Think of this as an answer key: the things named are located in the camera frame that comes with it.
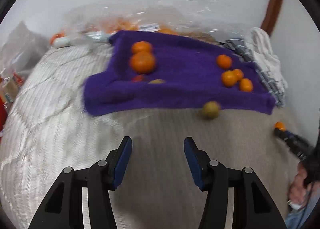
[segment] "purple towel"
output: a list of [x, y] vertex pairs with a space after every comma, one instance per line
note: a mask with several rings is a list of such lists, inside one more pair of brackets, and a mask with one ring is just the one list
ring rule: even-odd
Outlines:
[[[148, 41], [153, 46], [156, 69], [146, 82], [132, 82], [137, 74], [130, 68], [131, 46]], [[90, 76], [84, 87], [85, 109], [94, 116], [137, 108], [200, 108], [217, 101], [221, 108], [249, 109], [271, 114], [275, 99], [260, 83], [254, 64], [243, 63], [232, 51], [198, 40], [162, 33], [120, 31], [110, 38], [114, 46], [107, 70]], [[226, 54], [253, 83], [253, 92], [239, 91], [221, 82], [224, 72], [216, 57]], [[148, 84], [154, 79], [162, 84]]]

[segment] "mattress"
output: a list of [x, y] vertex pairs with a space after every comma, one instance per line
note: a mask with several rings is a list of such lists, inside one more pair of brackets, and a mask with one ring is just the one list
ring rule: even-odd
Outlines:
[[[192, 136], [200, 149], [225, 166], [251, 166], [283, 216], [286, 192], [297, 161], [276, 141], [272, 127], [284, 121], [296, 132], [288, 109], [273, 114], [224, 110], [206, 121], [198, 109], [134, 109], [93, 117], [82, 102], [85, 79], [105, 70], [108, 44], [51, 48], [29, 76], [5, 124], [0, 144], [0, 201], [17, 227], [28, 228], [43, 197], [66, 166], [90, 167], [133, 141], [121, 186], [110, 192], [118, 228], [197, 228], [206, 199], [183, 152]], [[232, 225], [229, 201], [226, 228]], [[84, 228], [90, 228], [83, 191]]]

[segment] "black cable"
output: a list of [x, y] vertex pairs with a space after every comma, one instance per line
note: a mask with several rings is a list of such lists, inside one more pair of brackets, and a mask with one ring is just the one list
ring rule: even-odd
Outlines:
[[305, 207], [304, 207], [304, 210], [303, 210], [303, 212], [302, 212], [302, 216], [301, 216], [301, 218], [300, 218], [300, 221], [299, 221], [299, 223], [298, 223], [298, 225], [297, 225], [296, 229], [298, 229], [298, 228], [299, 228], [299, 225], [301, 224], [301, 221], [302, 221], [302, 219], [303, 219], [303, 217], [304, 217], [304, 215], [305, 215], [305, 213], [306, 213], [306, 210], [307, 210], [308, 204], [309, 204], [309, 202], [310, 202], [310, 198], [311, 198], [311, 194], [312, 194], [312, 190], [313, 190], [313, 186], [314, 186], [314, 184], [315, 184], [315, 181], [313, 181], [313, 182], [312, 182], [312, 186], [311, 186], [311, 189], [310, 189], [310, 193], [309, 193], [309, 195], [308, 195], [307, 204], [306, 204], [306, 205], [305, 205]]

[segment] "brown wooden trim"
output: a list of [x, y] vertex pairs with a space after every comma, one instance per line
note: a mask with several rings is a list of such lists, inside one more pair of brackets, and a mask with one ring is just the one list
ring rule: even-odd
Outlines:
[[276, 25], [283, 0], [269, 0], [266, 16], [261, 24], [261, 29], [265, 30], [270, 36]]

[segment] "gray and white fabric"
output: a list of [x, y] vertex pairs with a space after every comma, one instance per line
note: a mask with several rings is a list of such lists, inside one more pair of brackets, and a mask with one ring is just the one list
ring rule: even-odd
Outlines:
[[[119, 229], [194, 229], [206, 192], [195, 186], [183, 152], [192, 136], [200, 149], [227, 167], [251, 166], [283, 217], [287, 187], [297, 161], [271, 130], [281, 120], [296, 124], [286, 108], [268, 116], [223, 110], [207, 121], [198, 109], [134, 109], [93, 117], [82, 103], [85, 79], [106, 68], [107, 45], [51, 48], [20, 91], [0, 143], [0, 200], [17, 227], [27, 229], [43, 197], [64, 167], [90, 167], [116, 149], [124, 136], [133, 141], [122, 184], [110, 199]], [[232, 226], [230, 190], [226, 228]], [[90, 228], [83, 193], [84, 228]]]
[[270, 78], [268, 73], [263, 71], [258, 62], [253, 57], [251, 50], [249, 50], [245, 44], [245, 40], [242, 38], [234, 38], [226, 40], [224, 43], [221, 43], [225, 48], [232, 50], [236, 54], [243, 57], [244, 61], [254, 62], [256, 72], [258, 73], [261, 83], [265, 86], [270, 94], [276, 100], [276, 105], [279, 107], [285, 106], [285, 92], [284, 90], [279, 90], [276, 81], [273, 78]]

